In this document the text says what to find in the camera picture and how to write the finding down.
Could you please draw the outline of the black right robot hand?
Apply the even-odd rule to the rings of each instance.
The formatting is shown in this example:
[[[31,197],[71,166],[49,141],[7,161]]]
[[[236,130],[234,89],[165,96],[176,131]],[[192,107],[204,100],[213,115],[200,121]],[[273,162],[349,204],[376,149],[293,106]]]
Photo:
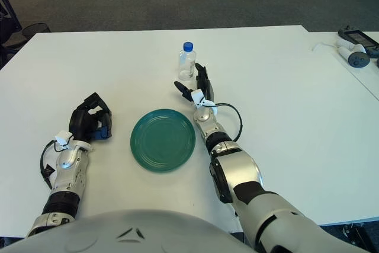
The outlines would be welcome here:
[[[205,66],[201,66],[199,63],[195,63],[195,68],[198,72],[196,76],[197,89],[201,89],[206,100],[214,101],[214,92],[211,82],[208,78],[207,69]],[[193,102],[191,93],[192,89],[188,89],[185,85],[179,81],[174,82],[175,87],[181,92],[182,96],[189,102]]]

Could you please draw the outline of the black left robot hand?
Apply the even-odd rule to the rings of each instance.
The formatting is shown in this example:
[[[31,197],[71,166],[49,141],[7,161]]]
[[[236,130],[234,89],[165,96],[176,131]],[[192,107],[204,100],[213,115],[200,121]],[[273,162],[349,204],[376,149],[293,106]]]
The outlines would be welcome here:
[[[73,139],[86,143],[109,139],[112,136],[111,129],[112,112],[96,92],[73,111],[69,122]]]

